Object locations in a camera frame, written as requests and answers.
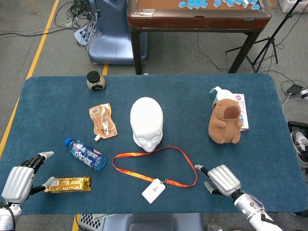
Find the gold snack bar wrapper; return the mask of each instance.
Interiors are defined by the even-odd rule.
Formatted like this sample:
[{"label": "gold snack bar wrapper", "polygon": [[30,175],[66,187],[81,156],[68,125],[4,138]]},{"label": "gold snack bar wrapper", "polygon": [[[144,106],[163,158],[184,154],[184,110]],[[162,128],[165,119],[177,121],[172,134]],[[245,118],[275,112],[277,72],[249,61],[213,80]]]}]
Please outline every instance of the gold snack bar wrapper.
[{"label": "gold snack bar wrapper", "polygon": [[97,105],[89,109],[89,114],[94,122],[94,134],[107,139],[117,135],[116,125],[111,119],[110,103]]},{"label": "gold snack bar wrapper", "polygon": [[91,191],[90,177],[55,178],[45,190],[47,193],[68,193],[76,191]]}]

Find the lanyard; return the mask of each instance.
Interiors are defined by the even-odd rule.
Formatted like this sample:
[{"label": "lanyard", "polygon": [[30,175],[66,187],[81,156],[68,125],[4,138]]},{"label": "lanyard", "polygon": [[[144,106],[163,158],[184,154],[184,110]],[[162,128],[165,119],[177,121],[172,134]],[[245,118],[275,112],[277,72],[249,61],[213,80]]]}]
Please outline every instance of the lanyard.
[{"label": "lanyard", "polygon": [[164,183],[167,183],[167,184],[171,184],[171,185],[175,185],[175,186],[179,186],[179,187],[183,187],[183,188],[188,188],[188,187],[192,187],[196,184],[197,182],[197,173],[196,173],[196,170],[194,169],[193,167],[193,164],[192,162],[190,161],[190,159],[188,158],[188,156],[178,147],[175,147],[175,146],[167,146],[167,147],[164,147],[164,148],[160,148],[160,149],[157,149],[157,150],[154,150],[152,152],[149,152],[149,153],[121,153],[121,154],[118,154],[114,157],[113,161],[112,161],[112,165],[115,167],[116,170],[118,170],[119,172],[122,172],[124,174],[127,174],[127,175],[130,175],[130,176],[133,176],[133,177],[137,177],[137,178],[140,178],[142,180],[147,180],[149,182],[152,182],[153,180],[155,180],[155,178],[152,178],[152,177],[148,177],[148,176],[145,176],[145,175],[142,175],[142,174],[139,174],[137,172],[132,172],[132,171],[129,171],[127,169],[121,169],[121,168],[118,168],[115,166],[115,159],[117,158],[122,158],[122,157],[134,157],[134,156],[142,156],[142,155],[150,155],[152,153],[156,153],[156,152],[159,152],[163,149],[167,149],[167,148],[173,148],[173,149],[176,149],[178,151],[180,151],[182,153],[182,155],[185,157],[185,159],[187,160],[188,164],[190,165],[190,167],[192,167],[193,169],[193,172],[194,172],[194,175],[195,175],[195,180],[194,180],[194,183],[191,184],[191,185],[186,185],[186,184],[181,184],[177,181],[174,181],[174,180],[169,180],[169,179],[166,179]]}]

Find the brown plush toy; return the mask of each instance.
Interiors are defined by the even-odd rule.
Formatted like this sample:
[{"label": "brown plush toy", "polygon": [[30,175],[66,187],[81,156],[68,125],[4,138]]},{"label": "brown plush toy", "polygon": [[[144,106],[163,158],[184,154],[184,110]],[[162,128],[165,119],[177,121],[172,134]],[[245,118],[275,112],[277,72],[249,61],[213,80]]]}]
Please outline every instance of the brown plush toy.
[{"label": "brown plush toy", "polygon": [[216,143],[237,143],[241,138],[241,108],[234,100],[223,99],[214,103],[208,125],[208,135]]}]

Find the robotic arm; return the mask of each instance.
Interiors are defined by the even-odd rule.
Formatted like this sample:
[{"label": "robotic arm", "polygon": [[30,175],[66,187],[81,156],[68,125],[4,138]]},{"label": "robotic arm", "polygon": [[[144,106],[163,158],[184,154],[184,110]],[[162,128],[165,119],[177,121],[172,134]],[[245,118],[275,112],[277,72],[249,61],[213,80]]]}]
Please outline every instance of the robotic arm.
[{"label": "robotic arm", "polygon": [[221,165],[210,171],[201,165],[194,167],[206,174],[217,187],[214,189],[209,182],[205,181],[207,190],[213,195],[231,196],[234,205],[246,216],[256,231],[284,231],[269,217],[264,205],[258,199],[241,190],[240,181],[227,166]]},{"label": "robotic arm", "polygon": [[16,223],[21,215],[20,204],[34,195],[48,188],[54,177],[50,177],[44,184],[33,188],[33,180],[44,160],[53,156],[53,152],[39,153],[20,166],[13,167],[6,180],[2,197],[5,202],[0,203],[0,231],[15,230]]}]

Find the sneaker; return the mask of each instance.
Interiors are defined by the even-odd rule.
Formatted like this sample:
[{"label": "sneaker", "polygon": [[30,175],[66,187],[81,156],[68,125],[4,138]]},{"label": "sneaker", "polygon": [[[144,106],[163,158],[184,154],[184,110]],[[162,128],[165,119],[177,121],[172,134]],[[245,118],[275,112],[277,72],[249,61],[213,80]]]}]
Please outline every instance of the sneaker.
[{"label": "sneaker", "polygon": [[308,139],[300,131],[292,131],[291,137],[298,158],[308,164]]}]

